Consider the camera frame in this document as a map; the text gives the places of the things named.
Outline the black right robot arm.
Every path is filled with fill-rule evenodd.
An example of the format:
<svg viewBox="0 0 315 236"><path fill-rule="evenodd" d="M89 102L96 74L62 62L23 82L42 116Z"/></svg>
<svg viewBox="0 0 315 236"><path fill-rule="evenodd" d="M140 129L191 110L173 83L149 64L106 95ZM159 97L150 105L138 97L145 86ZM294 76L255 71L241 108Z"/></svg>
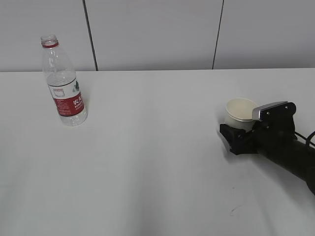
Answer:
<svg viewBox="0 0 315 236"><path fill-rule="evenodd" d="M220 124L220 133L235 155L261 154L303 180L315 192L315 149L297 140L294 122L257 121L252 130Z"/></svg>

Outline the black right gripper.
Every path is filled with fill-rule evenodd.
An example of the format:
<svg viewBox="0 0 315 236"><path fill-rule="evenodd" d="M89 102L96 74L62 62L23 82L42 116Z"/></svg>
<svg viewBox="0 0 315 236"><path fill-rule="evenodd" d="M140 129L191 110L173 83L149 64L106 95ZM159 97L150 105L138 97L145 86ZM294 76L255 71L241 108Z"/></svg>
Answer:
<svg viewBox="0 0 315 236"><path fill-rule="evenodd" d="M275 121L257 121L252 130L233 128L220 124L220 133L236 154L256 154L259 151L274 151L296 140L293 118Z"/></svg>

